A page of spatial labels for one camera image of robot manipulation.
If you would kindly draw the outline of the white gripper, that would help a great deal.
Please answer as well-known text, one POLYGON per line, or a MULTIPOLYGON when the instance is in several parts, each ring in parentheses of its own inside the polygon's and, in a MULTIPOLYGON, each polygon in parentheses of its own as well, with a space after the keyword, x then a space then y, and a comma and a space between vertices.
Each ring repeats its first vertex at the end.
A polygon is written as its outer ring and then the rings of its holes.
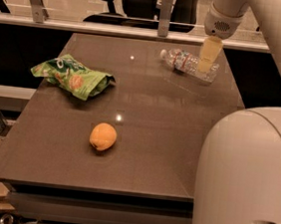
POLYGON ((223 14, 212 3, 204 21, 204 30, 208 36, 202 44, 197 68, 201 73, 208 73, 222 49, 222 41, 236 32, 244 17, 243 8, 237 8, 230 14, 223 14))

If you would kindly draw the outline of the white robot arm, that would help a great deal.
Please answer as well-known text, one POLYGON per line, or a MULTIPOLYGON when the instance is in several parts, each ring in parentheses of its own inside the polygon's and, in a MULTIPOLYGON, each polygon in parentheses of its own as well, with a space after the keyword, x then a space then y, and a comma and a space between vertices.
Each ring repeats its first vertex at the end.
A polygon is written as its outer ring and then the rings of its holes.
MULTIPOLYGON (((221 39, 255 15, 281 75, 281 0, 213 0, 205 31, 221 39)), ((231 113, 209 131, 195 176, 192 224, 281 224, 281 108, 231 113)))

